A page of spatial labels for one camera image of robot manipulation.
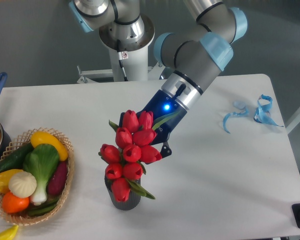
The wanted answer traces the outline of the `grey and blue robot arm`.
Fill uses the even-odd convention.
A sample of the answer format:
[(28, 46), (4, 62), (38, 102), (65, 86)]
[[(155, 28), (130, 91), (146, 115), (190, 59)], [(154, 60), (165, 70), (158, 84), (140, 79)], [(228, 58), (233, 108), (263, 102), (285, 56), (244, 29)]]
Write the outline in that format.
[(69, 7), (85, 32), (97, 30), (108, 48), (116, 82), (148, 78), (148, 46), (157, 62), (172, 70), (161, 89), (138, 113), (122, 113), (119, 126), (138, 127), (147, 140), (142, 161), (150, 164), (170, 156), (170, 133), (224, 70), (233, 57), (232, 43), (243, 37), (247, 17), (221, 0), (185, 2), (196, 25), (185, 34), (155, 37), (153, 23), (137, 0), (72, 0)]

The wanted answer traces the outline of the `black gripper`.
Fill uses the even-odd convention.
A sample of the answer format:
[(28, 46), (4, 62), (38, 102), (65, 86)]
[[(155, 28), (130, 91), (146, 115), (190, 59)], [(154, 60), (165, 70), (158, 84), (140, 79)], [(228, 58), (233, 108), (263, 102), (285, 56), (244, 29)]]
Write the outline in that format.
[[(170, 133), (186, 115), (187, 110), (177, 103), (175, 98), (170, 97), (162, 90), (158, 90), (147, 105), (137, 113), (137, 116), (139, 117), (143, 111), (153, 113), (152, 126), (155, 127), (154, 130), (157, 135), (151, 142), (151, 145), (163, 143), (160, 151), (151, 145), (147, 147), (146, 164), (152, 164), (172, 154), (167, 141)], [(118, 124), (120, 128), (125, 127), (124, 117), (125, 112), (122, 112)]]

